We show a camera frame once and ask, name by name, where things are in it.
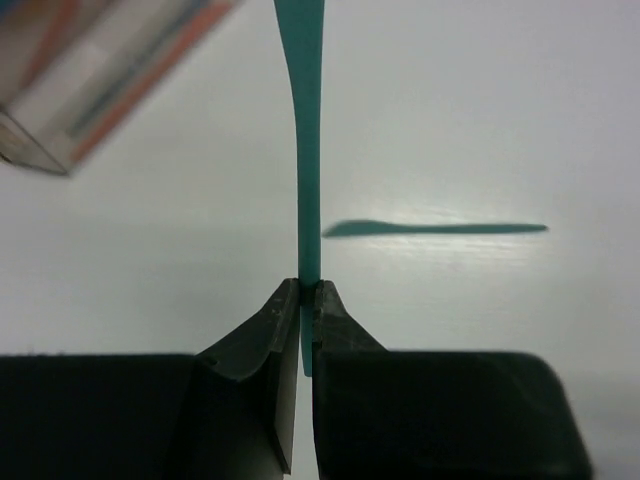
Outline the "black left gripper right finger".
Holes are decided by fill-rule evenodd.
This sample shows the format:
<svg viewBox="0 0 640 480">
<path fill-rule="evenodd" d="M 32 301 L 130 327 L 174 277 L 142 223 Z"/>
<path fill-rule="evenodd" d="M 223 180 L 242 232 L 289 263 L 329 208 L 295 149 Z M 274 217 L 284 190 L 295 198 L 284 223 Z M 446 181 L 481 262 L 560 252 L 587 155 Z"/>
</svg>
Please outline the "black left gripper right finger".
<svg viewBox="0 0 640 480">
<path fill-rule="evenodd" d="M 313 428 L 323 479 L 590 479 L 564 387 L 513 351 L 384 348 L 319 283 Z"/>
</svg>

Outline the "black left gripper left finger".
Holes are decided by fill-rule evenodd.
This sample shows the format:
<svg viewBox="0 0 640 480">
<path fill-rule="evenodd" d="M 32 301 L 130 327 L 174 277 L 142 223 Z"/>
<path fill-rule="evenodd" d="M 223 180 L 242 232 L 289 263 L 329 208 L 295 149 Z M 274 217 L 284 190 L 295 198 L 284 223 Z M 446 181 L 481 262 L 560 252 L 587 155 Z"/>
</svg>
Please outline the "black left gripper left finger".
<svg viewBox="0 0 640 480">
<path fill-rule="evenodd" d="M 199 354 L 1 360 L 5 479 L 280 479 L 291 471 L 299 284 Z"/>
</svg>

